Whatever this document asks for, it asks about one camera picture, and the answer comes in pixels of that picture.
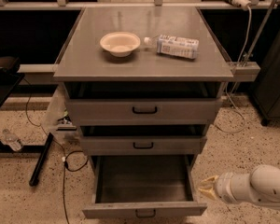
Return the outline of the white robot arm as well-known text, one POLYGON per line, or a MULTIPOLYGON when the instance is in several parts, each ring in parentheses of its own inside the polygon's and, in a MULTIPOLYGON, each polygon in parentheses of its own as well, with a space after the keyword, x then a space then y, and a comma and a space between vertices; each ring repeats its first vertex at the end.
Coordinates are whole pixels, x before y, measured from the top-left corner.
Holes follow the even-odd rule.
POLYGON ((225 204, 252 203, 280 211, 280 169, 262 164, 246 174, 213 175, 200 183, 199 192, 225 204))

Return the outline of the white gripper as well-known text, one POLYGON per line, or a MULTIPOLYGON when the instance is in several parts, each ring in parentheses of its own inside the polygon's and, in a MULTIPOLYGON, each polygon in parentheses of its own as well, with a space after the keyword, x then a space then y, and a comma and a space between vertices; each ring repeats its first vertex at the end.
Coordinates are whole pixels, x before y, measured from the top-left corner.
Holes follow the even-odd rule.
POLYGON ((214 189, 202 189, 199 188, 199 192, 205 197, 215 201, 217 197, 226 204, 238 204, 231 192, 231 178, 234 173, 227 172, 220 176, 213 175, 204 179, 202 185, 214 185, 214 189))

